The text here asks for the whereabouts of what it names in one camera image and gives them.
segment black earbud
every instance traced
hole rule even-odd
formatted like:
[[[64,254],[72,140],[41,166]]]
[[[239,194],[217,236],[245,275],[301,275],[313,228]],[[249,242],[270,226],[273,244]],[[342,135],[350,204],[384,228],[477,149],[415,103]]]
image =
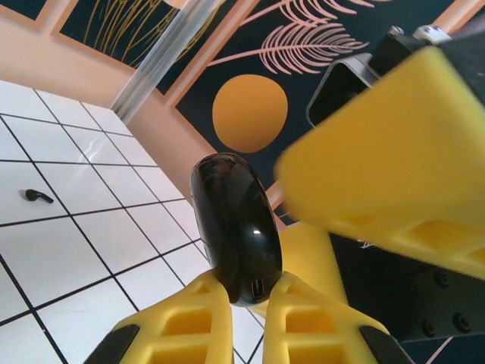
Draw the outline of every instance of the black earbud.
[[[25,190],[25,198],[28,199],[29,201],[36,201],[37,199],[43,199],[47,203],[53,203],[54,200],[47,196],[45,193],[35,191],[35,190]]]

